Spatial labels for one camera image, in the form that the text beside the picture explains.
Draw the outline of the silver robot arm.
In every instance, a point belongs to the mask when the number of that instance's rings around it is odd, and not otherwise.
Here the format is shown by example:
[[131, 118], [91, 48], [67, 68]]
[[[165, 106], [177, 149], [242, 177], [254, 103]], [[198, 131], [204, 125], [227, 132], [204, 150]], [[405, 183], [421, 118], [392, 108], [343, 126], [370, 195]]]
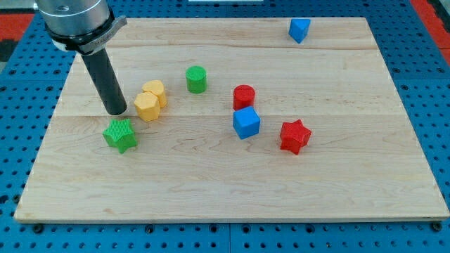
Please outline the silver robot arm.
[[36, 5], [53, 44], [84, 56], [103, 50], [127, 24], [106, 0], [36, 0]]

